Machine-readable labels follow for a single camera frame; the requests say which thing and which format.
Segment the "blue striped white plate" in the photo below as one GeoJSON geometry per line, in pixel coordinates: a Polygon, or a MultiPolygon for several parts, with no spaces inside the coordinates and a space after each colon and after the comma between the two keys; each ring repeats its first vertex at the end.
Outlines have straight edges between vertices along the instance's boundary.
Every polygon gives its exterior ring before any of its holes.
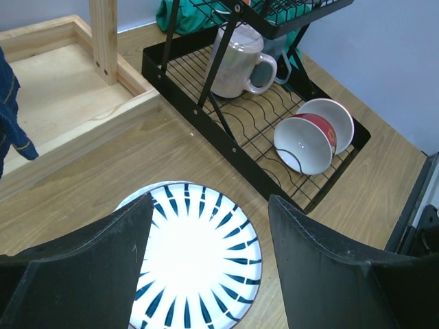
{"type": "Polygon", "coordinates": [[[213,188],[165,181],[133,192],[154,212],[131,328],[234,328],[262,277],[258,235],[239,205],[213,188]]]}

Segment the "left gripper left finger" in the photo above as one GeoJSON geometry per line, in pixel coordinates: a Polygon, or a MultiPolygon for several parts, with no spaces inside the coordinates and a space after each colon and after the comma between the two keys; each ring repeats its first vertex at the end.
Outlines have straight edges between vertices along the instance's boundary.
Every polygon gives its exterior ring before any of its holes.
{"type": "Polygon", "coordinates": [[[153,209],[145,194],[64,236],[1,255],[1,327],[127,328],[153,209]]]}

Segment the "black wire dish rack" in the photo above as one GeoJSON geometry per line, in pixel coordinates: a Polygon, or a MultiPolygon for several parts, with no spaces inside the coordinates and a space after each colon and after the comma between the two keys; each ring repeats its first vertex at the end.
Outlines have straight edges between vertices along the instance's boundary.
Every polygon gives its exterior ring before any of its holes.
{"type": "Polygon", "coordinates": [[[297,46],[312,22],[345,8],[348,2],[207,1],[202,5],[218,2],[230,10],[226,21],[187,35],[174,32],[179,2],[173,2],[165,42],[143,51],[143,76],[263,197],[278,194],[301,211],[311,212],[370,139],[370,133],[353,120],[350,145],[335,155],[323,173],[304,175],[281,160],[274,147],[274,130],[305,102],[324,97],[324,91],[309,79],[297,46]],[[311,10],[290,19],[286,15],[282,23],[277,17],[275,21],[268,19],[299,5],[308,5],[311,10]],[[244,91],[225,99],[211,92],[211,83],[226,43],[220,43],[218,55],[212,53],[213,44],[217,33],[232,36],[241,23],[269,39],[298,30],[287,53],[292,72],[285,84],[275,83],[264,93],[244,91]]]}

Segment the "grey ceramic mug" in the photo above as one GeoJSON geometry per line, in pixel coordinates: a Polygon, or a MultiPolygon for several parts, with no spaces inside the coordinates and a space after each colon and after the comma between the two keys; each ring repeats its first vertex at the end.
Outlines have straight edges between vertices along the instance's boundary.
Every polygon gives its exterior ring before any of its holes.
{"type": "Polygon", "coordinates": [[[274,81],[277,84],[285,84],[292,72],[292,66],[289,62],[289,58],[287,56],[287,52],[285,51],[287,37],[286,35],[279,36],[275,39],[263,38],[264,48],[263,52],[272,56],[276,61],[279,58],[283,60],[284,67],[286,68],[286,76],[284,78],[275,77],[274,81]]]}

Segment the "orange bowl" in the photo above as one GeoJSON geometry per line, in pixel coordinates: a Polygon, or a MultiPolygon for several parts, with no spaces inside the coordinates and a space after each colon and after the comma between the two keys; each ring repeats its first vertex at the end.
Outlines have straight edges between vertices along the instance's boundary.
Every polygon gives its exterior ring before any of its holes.
{"type": "Polygon", "coordinates": [[[332,99],[312,99],[299,107],[296,113],[319,115],[333,126],[337,138],[336,155],[342,153],[353,140],[355,128],[351,114],[343,105],[332,99]]]}

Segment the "pink ceramic mug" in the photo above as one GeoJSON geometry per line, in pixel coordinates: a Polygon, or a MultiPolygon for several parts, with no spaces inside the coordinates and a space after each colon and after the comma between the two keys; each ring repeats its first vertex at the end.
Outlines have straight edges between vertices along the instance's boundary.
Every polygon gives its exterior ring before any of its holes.
{"type": "Polygon", "coordinates": [[[217,96],[232,99],[244,91],[259,95],[264,93],[274,82],[277,73],[277,61],[263,53],[262,35],[247,24],[239,24],[233,31],[220,62],[211,92],[217,96]],[[250,76],[256,65],[266,63],[269,70],[268,81],[254,85],[250,76]]]}

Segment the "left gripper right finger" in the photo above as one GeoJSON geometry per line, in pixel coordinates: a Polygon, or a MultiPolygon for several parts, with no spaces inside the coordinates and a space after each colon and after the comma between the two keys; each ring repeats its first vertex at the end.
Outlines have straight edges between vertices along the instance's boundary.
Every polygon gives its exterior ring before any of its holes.
{"type": "Polygon", "coordinates": [[[351,239],[271,195],[268,217],[290,328],[437,328],[438,256],[351,239]]]}

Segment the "white bowl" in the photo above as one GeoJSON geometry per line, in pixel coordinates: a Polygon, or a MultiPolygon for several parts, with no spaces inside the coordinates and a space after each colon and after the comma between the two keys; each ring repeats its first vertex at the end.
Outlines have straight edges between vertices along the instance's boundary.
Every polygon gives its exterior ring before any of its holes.
{"type": "Polygon", "coordinates": [[[330,167],[337,137],[325,118],[302,113],[282,120],[275,127],[274,147],[288,167],[304,175],[316,175],[330,167]]]}

